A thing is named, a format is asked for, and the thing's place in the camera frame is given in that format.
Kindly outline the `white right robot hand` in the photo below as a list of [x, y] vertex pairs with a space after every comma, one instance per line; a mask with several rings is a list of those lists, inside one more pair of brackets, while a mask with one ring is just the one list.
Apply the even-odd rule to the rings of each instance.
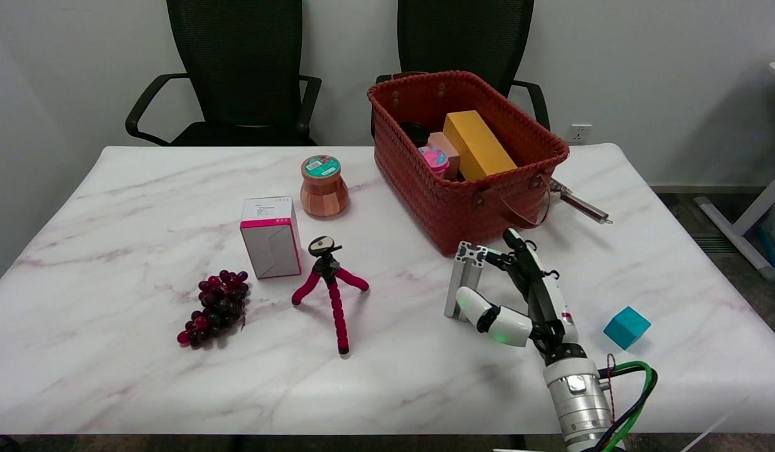
[[[502, 234], [509, 252], [461, 241], [453, 258], [444, 315], [468, 321], [476, 331], [511, 347], [533, 344], [545, 365], [566, 358], [586, 358], [579, 332], [559, 288], [560, 274], [545, 269], [537, 245], [516, 229]], [[503, 271], [526, 303], [522, 313], [488, 301], [478, 292], [486, 264]]]

